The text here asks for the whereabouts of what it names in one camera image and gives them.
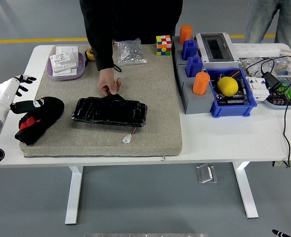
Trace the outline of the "person's right hand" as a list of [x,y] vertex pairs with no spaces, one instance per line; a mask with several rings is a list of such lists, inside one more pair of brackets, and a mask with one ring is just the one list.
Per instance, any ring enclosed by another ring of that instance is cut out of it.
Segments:
[[121,87],[121,78],[114,79],[114,68],[102,69],[99,72],[98,90],[102,96],[115,95]]

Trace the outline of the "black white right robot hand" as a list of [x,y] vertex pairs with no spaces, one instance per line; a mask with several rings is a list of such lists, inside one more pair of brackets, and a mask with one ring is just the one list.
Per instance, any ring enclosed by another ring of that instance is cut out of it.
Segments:
[[272,233],[275,234],[278,237],[290,237],[289,235],[287,235],[287,234],[285,234],[283,232],[280,232],[278,230],[275,230],[275,229],[272,230]]

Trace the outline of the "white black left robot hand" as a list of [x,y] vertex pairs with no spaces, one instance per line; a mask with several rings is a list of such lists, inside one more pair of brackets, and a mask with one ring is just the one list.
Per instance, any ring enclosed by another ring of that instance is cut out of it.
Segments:
[[28,91],[21,83],[32,84],[36,80],[31,76],[19,75],[0,84],[0,121],[5,120],[5,114],[10,110],[15,114],[22,114],[34,112],[44,105],[45,99],[13,102],[16,96],[22,95],[19,92],[20,89]]

